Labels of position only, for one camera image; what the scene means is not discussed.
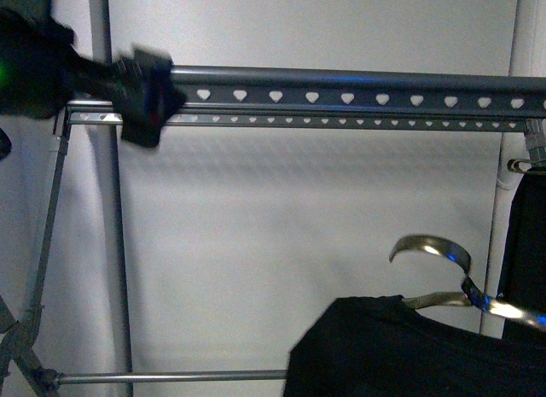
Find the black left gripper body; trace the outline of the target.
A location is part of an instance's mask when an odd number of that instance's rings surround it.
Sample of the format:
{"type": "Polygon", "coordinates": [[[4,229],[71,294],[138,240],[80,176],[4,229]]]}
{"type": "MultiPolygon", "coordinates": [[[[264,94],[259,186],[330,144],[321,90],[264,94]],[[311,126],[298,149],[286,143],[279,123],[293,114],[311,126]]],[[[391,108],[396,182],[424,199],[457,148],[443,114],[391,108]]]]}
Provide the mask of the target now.
{"type": "Polygon", "coordinates": [[[171,79],[169,54],[135,46],[120,57],[119,97],[113,101],[121,114],[121,139],[145,149],[155,149],[166,122],[186,103],[187,96],[171,79]]]}

